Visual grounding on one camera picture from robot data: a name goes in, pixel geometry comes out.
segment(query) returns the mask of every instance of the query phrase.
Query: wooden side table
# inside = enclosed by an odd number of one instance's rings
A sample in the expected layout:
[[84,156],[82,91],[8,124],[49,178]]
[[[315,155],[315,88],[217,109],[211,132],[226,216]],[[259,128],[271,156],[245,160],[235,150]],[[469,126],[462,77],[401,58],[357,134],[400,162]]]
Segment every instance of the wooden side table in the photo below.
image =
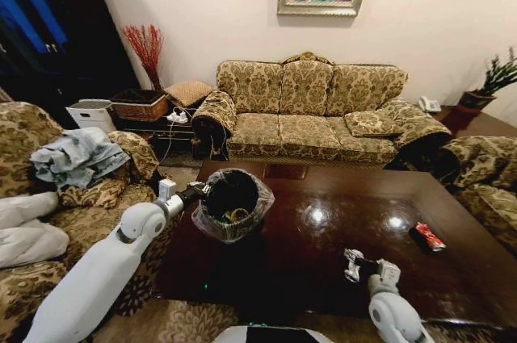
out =
[[480,113],[479,115],[458,111],[454,107],[442,107],[442,111],[433,115],[445,125],[453,137],[465,136],[507,136],[517,137],[517,128],[508,123]]

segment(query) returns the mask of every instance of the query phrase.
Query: floral upholstered sofa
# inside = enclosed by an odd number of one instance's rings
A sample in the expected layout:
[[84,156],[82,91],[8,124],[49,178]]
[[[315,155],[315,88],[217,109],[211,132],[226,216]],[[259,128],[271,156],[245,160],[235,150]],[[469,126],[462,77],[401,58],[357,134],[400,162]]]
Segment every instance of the floral upholstered sofa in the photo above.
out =
[[517,139],[451,140],[439,150],[433,174],[517,257]]
[[[395,66],[337,65],[311,52],[281,63],[225,61],[192,126],[216,159],[382,168],[416,140],[450,136],[398,97],[406,80]],[[353,136],[344,116],[357,111],[385,111],[399,132]]]
[[[33,178],[29,157],[61,132],[62,128],[39,107],[25,102],[0,103],[0,198],[48,190]],[[45,296],[95,242],[113,229],[122,212],[134,203],[155,199],[153,190],[145,184],[158,166],[153,150],[132,133],[112,132],[109,137],[131,160],[97,186],[83,192],[65,190],[60,194],[61,207],[42,218],[68,234],[65,254],[51,261],[0,270],[0,341],[21,341]],[[149,298],[167,233],[162,232],[147,249],[113,311],[130,315]]]

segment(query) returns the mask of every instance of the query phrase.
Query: black trash bag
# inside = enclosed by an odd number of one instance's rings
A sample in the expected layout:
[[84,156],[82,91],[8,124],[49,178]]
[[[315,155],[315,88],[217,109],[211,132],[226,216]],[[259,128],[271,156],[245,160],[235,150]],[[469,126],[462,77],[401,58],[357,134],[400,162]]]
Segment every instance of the black trash bag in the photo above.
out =
[[192,213],[192,222],[226,244],[250,233],[275,202],[271,189],[242,169],[220,169],[207,186],[208,196]]

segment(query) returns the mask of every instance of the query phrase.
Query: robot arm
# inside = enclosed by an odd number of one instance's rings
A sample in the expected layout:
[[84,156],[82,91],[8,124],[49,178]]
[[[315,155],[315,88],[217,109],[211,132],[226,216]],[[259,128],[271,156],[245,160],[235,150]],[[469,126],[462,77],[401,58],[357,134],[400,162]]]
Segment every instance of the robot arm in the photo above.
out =
[[359,282],[359,268],[367,266],[376,271],[368,279],[372,299],[368,311],[379,335],[387,343],[434,343],[422,326],[420,316],[407,300],[398,294],[397,283],[401,270],[395,264],[364,258],[359,250],[345,249],[348,269],[345,276],[352,282]]
[[93,245],[43,301],[25,342],[77,342],[94,331],[153,238],[184,207],[207,194],[200,182],[177,194],[174,188],[173,182],[161,181],[154,203],[137,203],[124,212],[110,234]]

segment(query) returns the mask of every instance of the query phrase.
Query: blue cloth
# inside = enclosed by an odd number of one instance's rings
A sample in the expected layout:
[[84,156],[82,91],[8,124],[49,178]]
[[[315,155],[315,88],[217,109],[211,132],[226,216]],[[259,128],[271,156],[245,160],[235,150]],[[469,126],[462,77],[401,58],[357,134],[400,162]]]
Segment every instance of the blue cloth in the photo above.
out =
[[64,131],[63,136],[31,155],[36,177],[57,187],[88,188],[129,160],[118,144],[100,128]]

